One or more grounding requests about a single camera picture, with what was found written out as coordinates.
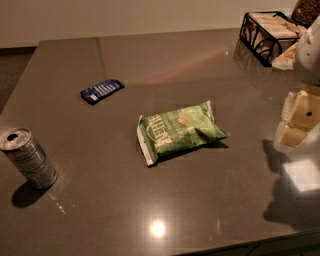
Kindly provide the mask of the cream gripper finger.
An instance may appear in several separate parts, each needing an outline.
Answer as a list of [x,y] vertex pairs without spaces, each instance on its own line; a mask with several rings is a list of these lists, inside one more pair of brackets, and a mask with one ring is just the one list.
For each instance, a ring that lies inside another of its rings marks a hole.
[[303,142],[307,135],[308,133],[301,129],[285,125],[280,132],[279,141],[286,146],[297,147]]
[[311,131],[320,122],[320,88],[301,90],[295,100],[290,123],[304,131]]

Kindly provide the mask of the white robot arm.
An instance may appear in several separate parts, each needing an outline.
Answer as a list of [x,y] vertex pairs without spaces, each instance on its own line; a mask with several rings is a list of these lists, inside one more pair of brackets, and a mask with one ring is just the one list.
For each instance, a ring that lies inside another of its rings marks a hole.
[[277,142],[291,148],[300,145],[320,123],[320,16],[300,38],[293,70],[309,88],[289,93],[283,106]]

